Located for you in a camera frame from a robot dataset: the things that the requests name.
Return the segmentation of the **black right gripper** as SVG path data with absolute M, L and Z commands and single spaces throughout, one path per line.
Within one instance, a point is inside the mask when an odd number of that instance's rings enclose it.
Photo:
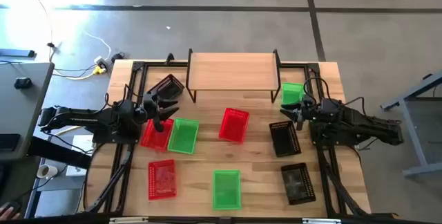
M 317 107 L 318 103 L 315 100 L 307 99 L 299 103 L 282 104 L 280 112 L 296 122 L 296 130 L 301 131 L 305 120 L 313 120 L 316 116 Z

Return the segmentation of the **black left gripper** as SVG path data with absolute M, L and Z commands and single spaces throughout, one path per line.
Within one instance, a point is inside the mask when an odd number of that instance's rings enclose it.
M 177 104 L 177 100 L 161 98 L 156 90 L 143 94 L 142 108 L 146 111 L 147 119 L 152 121 L 155 130 L 158 132 L 164 130 L 162 122 L 179 110 L 177 106 L 173 106 L 175 104 Z

